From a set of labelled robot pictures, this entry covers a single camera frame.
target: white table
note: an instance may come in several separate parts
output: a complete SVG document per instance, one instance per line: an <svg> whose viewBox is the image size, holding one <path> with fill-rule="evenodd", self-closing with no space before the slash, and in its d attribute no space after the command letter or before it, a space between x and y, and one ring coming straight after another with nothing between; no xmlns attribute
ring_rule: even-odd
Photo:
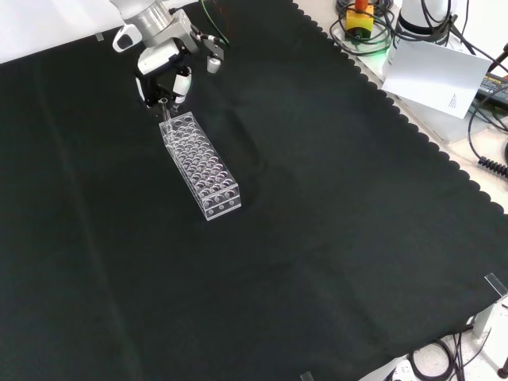
<svg viewBox="0 0 508 381"><path fill-rule="evenodd" d="M306 15L309 15L317 24L329 33L329 27L337 20L335 12L335 0L294 0L299 8ZM459 20L457 25L461 27L462 17L465 14L465 0L460 0L457 8ZM506 25L503 18L508 14L508 2L506 0L471 0L469 22L466 29L465 37L474 45L483 49L493 57L497 57L506 43L508 43L508 35L503 26ZM357 57L351 56L356 61L356 65L361 69L373 83L381 87L382 82L379 77L370 70L368 66L360 61ZM495 74L504 76L506 73L499 67L494 71ZM460 169L466 171L471 180L480 185L481 191L491 196L493 202L503 207L505 213L508 213L508 180L497 176L485 169L481 168L477 162L476 156L469 148L466 140L458 141L453 144L443 144L435 135L429 131L418 116L412 112L397 97L391 96L395 101L395 105L406 115L411 123L414 123L420 129L420 132L429 136L429 139L440 146L440 150L446 152L450 160L457 162ZM498 130L489 127L488 129L474 135L473 141L475 148L480 153L491 160L495 160L501 164L506 164L504 160L504 148L508 143L508 134L500 133Z"/></svg>

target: black cable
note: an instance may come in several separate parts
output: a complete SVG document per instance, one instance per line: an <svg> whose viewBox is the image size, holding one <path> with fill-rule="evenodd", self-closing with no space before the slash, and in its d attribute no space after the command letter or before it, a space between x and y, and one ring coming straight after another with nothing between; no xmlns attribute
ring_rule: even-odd
<svg viewBox="0 0 508 381"><path fill-rule="evenodd" d="M434 22L439 22L429 13L429 10L427 9L425 1L422 2L422 7L423 7L423 13L425 15L425 18L429 17ZM412 34L412 33L408 33L408 32L403 32L401 30L395 30L393 28L393 26L391 26L391 24L387 25L387 28L392 32L392 35L400 38L401 40L406 40L406 41L410 41L410 42L418 42L418 41L435 42L435 41L439 40L439 38L443 35L443 33L450 32L450 28L452 27L453 21L454 21L453 18L451 17L452 16L451 9L452 9L452 0L448 0L448 8L447 8L446 16L444 17L443 21L441 21L440 25L438 25L436 27L433 26L431 28L433 33L427 37L423 37L421 35ZM387 15L389 13L393 14L389 10L387 10L384 14L385 21L387 22L387 24L388 24Z"/></svg>
<svg viewBox="0 0 508 381"><path fill-rule="evenodd" d="M469 126L468 126L468 142L469 142L469 146L471 147L471 150L473 151L473 153L476 155L476 157L478 157L478 159L480 159L480 164L482 160L487 160L485 157L482 157L479 155L479 153L475 150L475 147L473 146L473 143L471 141L471 127L472 127L472 124L473 124L473 119L475 118L476 114L478 113L478 110L485 104L487 103L487 101L489 101L493 96L495 96L497 93L500 93L501 91L504 91L504 90L508 90L508 85L506 86L503 86L503 87L500 87L499 89L497 89L495 92L493 93L490 93L488 96L486 96L478 105L476 106L473 106L474 110L473 112L471 113L471 119L469 119Z"/></svg>
<svg viewBox="0 0 508 381"><path fill-rule="evenodd" d="M471 48L475 49L477 52L482 53L485 57L487 57L489 60L491 60L493 63L497 64L501 69L503 69L506 73L508 73L508 69L503 66L500 62L498 62L496 59L492 58L492 56L489 56L486 54L482 49L477 48L475 45L473 45L471 42L466 40L464 36L459 32L459 30L455 27L452 27L452 33L455 34L459 39L462 41L462 43L466 46L470 46Z"/></svg>
<svg viewBox="0 0 508 381"><path fill-rule="evenodd" d="M380 0L380 1L382 3L387 2L387 0ZM393 0L388 0L388 6L391 7L392 5L393 5ZM361 37L355 36L355 35L351 34L348 30L346 30L346 28L343 24L343 20L346 17L348 10L357 11L354 8L354 4L349 4L346 0L337 0L336 8L337 8L337 12L338 12L338 19L330 26L329 31L330 31L330 36L333 39L333 42L335 42L338 46L340 46L342 48L342 50L344 50L345 52L347 52L353 56L372 56L377 53L385 52L386 50L388 50L390 48L391 34L390 34L389 29L386 26L383 29L381 29L381 32L379 32L378 34L376 34L373 37L361 38ZM367 14L367 15L371 16L372 18L374 18L375 25L382 25L382 23L380 23L378 20L376 20L376 18L377 18L376 11L382 13L385 11L385 9L381 8L381 5L374 5L374 14L365 12L365 11L361 11L358 13ZM349 37L352 40L353 44L356 43L356 44L366 44L366 45L377 45L377 44L382 44L384 42L385 46L383 46L380 49L373 49L369 52L355 52L355 51L351 50L351 48L348 45L346 45L343 41L339 40L335 36L335 34L333 34L333 27L337 24L339 24L339 26L342 28L344 35ZM383 34L386 34L386 36L382 40L377 40L377 41L375 40L378 37L381 37Z"/></svg>
<svg viewBox="0 0 508 381"><path fill-rule="evenodd" d="M391 373L389 375L387 375L387 377L384 379L384 381L392 381L394 379L394 373L395 373L395 370L394 369L393 371L391 371Z"/></svg>
<svg viewBox="0 0 508 381"><path fill-rule="evenodd" d="M487 340L489 340L489 336L491 335L491 332L492 332L492 329L489 329L489 333L487 334L487 337L485 337L485 340L483 341L482 346L479 348L479 351L466 364L464 364L464 368L467 367L483 351L483 347L487 343Z"/></svg>
<svg viewBox="0 0 508 381"><path fill-rule="evenodd" d="M498 123L502 126L502 130L504 130L505 132L508 132L508 127L506 127L506 125L503 123L503 121L501 120L501 118L498 116L498 113L496 112L495 110L495 106L492 106L492 116L494 117L494 119L496 121L498 121Z"/></svg>
<svg viewBox="0 0 508 381"><path fill-rule="evenodd" d="M479 117L478 115L476 115L476 117L482 121L484 121L485 123L488 123L490 125L492 125L493 127L495 127L497 130L499 130L500 132L502 133L508 133L508 129L504 129L504 127L502 127L501 125L497 125L495 121L493 121L492 119L490 119L487 115L485 115L483 113L482 110L478 110L478 114L481 115L481 117Z"/></svg>
<svg viewBox="0 0 508 381"><path fill-rule="evenodd" d="M462 333L460 333L459 335L459 364L460 364L460 369L459 369L459 373L457 373L458 376L457 378L459 380L465 380L466 379L466 375L464 373L464 358L462 357Z"/></svg>
<svg viewBox="0 0 508 381"><path fill-rule="evenodd" d="M450 41L450 33L448 33L446 35L446 42L444 43L444 46L447 48L448 47L448 42Z"/></svg>
<svg viewBox="0 0 508 381"><path fill-rule="evenodd" d="M441 340L441 339L436 340L432 344L435 344L435 345L439 346L441 349L443 349L444 353L448 357L448 367L442 374L440 374L440 375L424 375L423 373L421 373L414 362L414 353L416 351L410 352L407 359L410 362L411 367L413 368L414 375L416 375L420 380L422 380L422 381L446 381L450 377L450 375L453 373L453 370L454 370L454 364L455 364L454 356L452 354L452 351L450 351L450 348L445 344L445 342L443 340Z"/></svg>
<svg viewBox="0 0 508 381"><path fill-rule="evenodd" d="M487 340L489 339L489 336L491 335L491 332L492 332L492 329L489 330L489 333L487 334L487 337L485 337L485 340L483 341L482 343L482 346L480 347L479 351L466 363L464 364L462 367L461 367L461 372L462 374L464 374L464 369L476 358L478 357L478 355L483 351L483 347L485 347L485 344L487 343ZM456 371L455 373L453 373L450 378L447 380L451 380L453 378L454 375L459 375L459 373Z"/></svg>
<svg viewBox="0 0 508 381"><path fill-rule="evenodd" d="M508 58L508 44L505 45L505 47L502 49L501 55L496 58L495 62L489 67L489 71L493 71L498 66L498 62L502 62L506 58Z"/></svg>
<svg viewBox="0 0 508 381"><path fill-rule="evenodd" d="M453 343L455 344L455 357L453 358L453 369L455 369L455 371L452 373L452 375L450 375L448 380L450 380L454 375L457 375L457 381L465 381L465 379L463 377L464 375L463 375L462 371L460 371L460 367L462 366L462 363L460 362L461 357L459 356L459 354L461 353L461 350L462 350L462 333L459 333L459 340L458 341L455 338L455 335L453 335Z"/></svg>
<svg viewBox="0 0 508 381"><path fill-rule="evenodd" d="M468 20L469 20L469 0L466 5L466 21L464 22L464 27L462 28L463 35L464 35L464 32L466 31L466 26L468 26Z"/></svg>
<svg viewBox="0 0 508 381"><path fill-rule="evenodd" d="M353 56L370 56L370 55L373 55L376 53L385 52L390 47L390 44L386 44L386 46L384 46L383 48L375 49L370 52L355 52L355 51L351 50L349 48L349 46L347 46L343 41L340 41L333 34L333 27L335 25L339 24L341 26L342 30L344 31L345 36L352 38L353 41L355 41L358 44L381 44L384 41L391 40L393 37L398 37L402 40L407 40L407 41L411 41L411 42L416 42L416 41L435 42L435 41L439 40L439 38L441 36L443 36L444 33L449 34L450 28L453 25L452 18L451 18L452 0L448 0L448 8L447 8L446 16L443 19L443 21L441 22L441 24L436 27L434 27L432 24L430 24L429 19L432 19L432 20L435 20L435 19L429 13L429 10L427 9L427 6L425 4L425 0L421 0L424 15L425 15L425 17L428 17L427 18L428 23L430 24L431 30L433 31L429 36L426 36L426 37L424 37L422 35L408 33L406 31L402 31L399 29L394 29L394 27L392 26L392 23L393 23L393 20L395 19L395 15L390 9L385 7L385 2L382 2L380 0L379 0L379 3L375 5L374 14L366 12L364 10L357 10L355 8L354 4L348 4L348 2L346 2L345 0L337 0L336 4L337 4L337 11L339 13L339 17L338 17L338 20L335 21L330 26L329 33L330 33L330 36L332 37L333 41L338 46L340 46L344 51L346 51L347 53L349 53ZM354 12L357 12L357 13L366 14L369 17L372 17L374 19L374 23L376 25L381 25L384 28L382 29L382 31L380 33L378 33L374 37L359 38L357 36L353 36L351 33L349 33L346 30L346 28L344 27L344 24L342 23L342 20L346 17L348 10L353 10ZM376 10L379 11L377 14L380 14L381 16L383 16L383 18L376 15ZM381 41L373 41L375 38L380 37L384 33L387 34L387 36L384 39L382 39Z"/></svg>

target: table leg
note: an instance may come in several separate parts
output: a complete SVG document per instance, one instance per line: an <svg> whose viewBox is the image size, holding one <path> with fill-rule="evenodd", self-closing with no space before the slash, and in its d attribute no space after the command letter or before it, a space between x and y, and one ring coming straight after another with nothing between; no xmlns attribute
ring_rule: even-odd
<svg viewBox="0 0 508 381"><path fill-rule="evenodd" d="M506 359L505 366L498 370L498 376L502 379L508 379L508 359Z"/></svg>

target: electronic device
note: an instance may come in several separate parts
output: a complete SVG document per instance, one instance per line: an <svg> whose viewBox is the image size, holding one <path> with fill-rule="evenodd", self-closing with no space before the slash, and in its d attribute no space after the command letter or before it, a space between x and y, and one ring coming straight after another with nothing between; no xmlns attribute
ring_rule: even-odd
<svg viewBox="0 0 508 381"><path fill-rule="evenodd" d="M487 103L508 111L508 90L503 90L503 87L506 87L506 85L508 85L507 79L486 73L475 98L482 101L490 94L494 94Z"/></svg>
<svg viewBox="0 0 508 381"><path fill-rule="evenodd" d="M355 10L363 10L374 14L374 6L368 3L368 0L356 0ZM365 13L358 13L355 10L346 11L346 36L355 38L370 38L372 28L374 27L374 18Z"/></svg>

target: power strip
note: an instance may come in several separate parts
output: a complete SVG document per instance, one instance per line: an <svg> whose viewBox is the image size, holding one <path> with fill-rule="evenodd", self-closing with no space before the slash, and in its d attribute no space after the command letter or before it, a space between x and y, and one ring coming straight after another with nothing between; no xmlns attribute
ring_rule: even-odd
<svg viewBox="0 0 508 381"><path fill-rule="evenodd" d="M418 381L408 360L401 361L391 378L393 381Z"/></svg>

